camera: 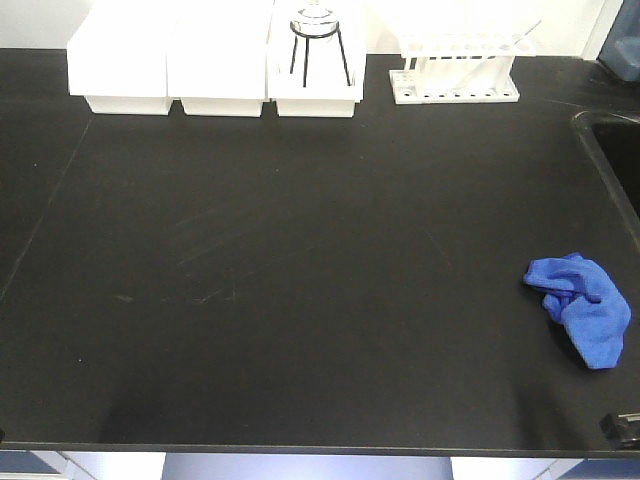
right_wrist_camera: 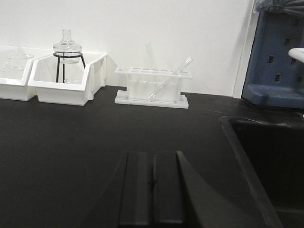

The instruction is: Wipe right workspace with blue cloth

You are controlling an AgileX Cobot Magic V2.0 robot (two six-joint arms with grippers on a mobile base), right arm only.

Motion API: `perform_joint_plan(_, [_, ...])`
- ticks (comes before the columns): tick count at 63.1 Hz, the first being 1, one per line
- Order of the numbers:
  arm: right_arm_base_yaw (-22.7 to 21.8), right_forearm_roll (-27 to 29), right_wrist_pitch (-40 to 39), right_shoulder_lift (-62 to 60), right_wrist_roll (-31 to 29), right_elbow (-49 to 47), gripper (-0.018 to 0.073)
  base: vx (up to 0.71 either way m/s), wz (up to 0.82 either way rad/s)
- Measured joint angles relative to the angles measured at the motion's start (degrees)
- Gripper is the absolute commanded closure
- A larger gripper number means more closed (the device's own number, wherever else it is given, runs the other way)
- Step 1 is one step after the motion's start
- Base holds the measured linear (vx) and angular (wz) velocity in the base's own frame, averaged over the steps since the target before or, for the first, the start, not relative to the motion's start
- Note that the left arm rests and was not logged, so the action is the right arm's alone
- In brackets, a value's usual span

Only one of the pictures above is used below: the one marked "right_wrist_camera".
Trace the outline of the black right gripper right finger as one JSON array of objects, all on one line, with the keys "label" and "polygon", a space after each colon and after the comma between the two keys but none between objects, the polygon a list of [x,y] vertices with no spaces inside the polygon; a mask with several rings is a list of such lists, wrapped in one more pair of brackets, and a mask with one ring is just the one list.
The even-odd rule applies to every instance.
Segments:
[{"label": "black right gripper right finger", "polygon": [[152,218],[155,225],[185,225],[186,213],[175,152],[153,159]]}]

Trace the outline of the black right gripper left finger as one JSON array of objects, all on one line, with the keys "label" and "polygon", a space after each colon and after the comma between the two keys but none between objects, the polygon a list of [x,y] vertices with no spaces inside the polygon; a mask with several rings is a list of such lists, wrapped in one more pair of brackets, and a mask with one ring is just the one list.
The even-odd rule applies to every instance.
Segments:
[{"label": "black right gripper left finger", "polygon": [[152,168],[145,152],[129,152],[124,175],[119,225],[151,225]]}]

